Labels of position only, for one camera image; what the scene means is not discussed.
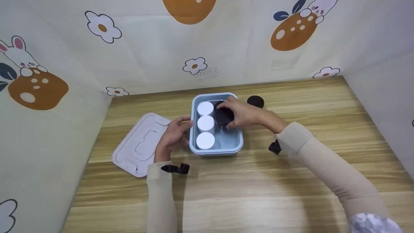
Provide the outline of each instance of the patterned sleeve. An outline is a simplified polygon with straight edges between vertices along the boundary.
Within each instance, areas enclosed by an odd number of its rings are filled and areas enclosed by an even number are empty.
[[[349,220],[350,233],[402,233],[391,219],[376,214],[356,214]]]

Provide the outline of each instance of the beige sleeve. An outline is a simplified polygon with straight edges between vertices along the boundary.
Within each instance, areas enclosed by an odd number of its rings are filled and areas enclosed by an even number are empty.
[[[147,233],[176,233],[177,213],[173,199],[173,174],[161,170],[171,162],[148,166]]]
[[[302,162],[332,190],[343,205],[347,219],[359,213],[390,217],[374,185],[307,128],[293,122],[277,134],[277,139],[289,157]]]

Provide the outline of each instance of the white rabbit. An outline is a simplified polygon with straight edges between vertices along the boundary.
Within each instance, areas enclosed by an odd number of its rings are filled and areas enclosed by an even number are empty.
[[[17,66],[20,67],[20,75],[24,77],[30,77],[33,72],[29,68],[37,68],[43,72],[48,70],[39,63],[26,51],[26,44],[24,40],[19,36],[12,37],[13,46],[8,46],[2,40],[0,40],[0,51],[2,51],[6,57],[12,60]]]
[[[314,0],[308,6],[308,8],[301,10],[301,17],[306,18],[312,12],[318,17],[315,20],[316,24],[320,24],[325,15],[335,6],[338,0]]]

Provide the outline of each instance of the dark blue leaf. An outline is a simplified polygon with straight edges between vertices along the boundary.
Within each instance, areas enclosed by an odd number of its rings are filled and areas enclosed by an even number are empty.
[[[289,13],[287,13],[286,11],[278,11],[273,15],[273,18],[276,21],[283,21],[287,19],[287,17],[289,17]]]
[[[8,64],[0,63],[0,76],[8,80],[17,78],[17,73]]]
[[[9,83],[2,83],[0,84],[0,92],[7,86]]]
[[[292,9],[292,14],[297,13],[298,11],[300,11],[303,7],[303,5],[305,5],[306,0],[298,0],[298,2],[293,6]]]

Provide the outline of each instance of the hand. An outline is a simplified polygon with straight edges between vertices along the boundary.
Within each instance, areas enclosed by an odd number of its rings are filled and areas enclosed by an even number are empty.
[[[188,139],[184,137],[184,134],[194,124],[193,121],[189,121],[190,119],[190,116],[181,116],[175,120],[172,120],[170,124],[168,124],[166,131],[155,148],[154,163],[170,161],[171,152],[179,142],[183,142],[188,145]]]
[[[259,124],[273,133],[280,133],[288,125],[276,113],[241,102],[233,96],[217,106],[219,109],[223,107],[230,108],[234,112],[234,121],[227,125],[228,129]]]

